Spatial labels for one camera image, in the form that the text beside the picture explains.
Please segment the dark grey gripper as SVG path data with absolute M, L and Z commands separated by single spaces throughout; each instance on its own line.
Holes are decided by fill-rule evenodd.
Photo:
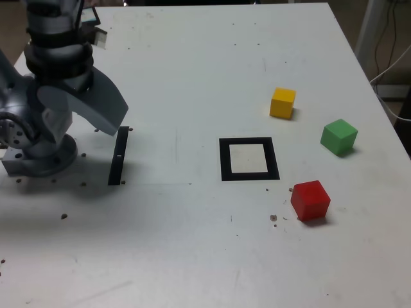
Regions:
M 72 112 L 93 127 L 114 135 L 123 122 L 128 105 L 111 79 L 97 68 L 54 70 L 33 74 L 37 97 L 47 108 L 41 114 L 40 131 L 58 144 L 73 122 Z

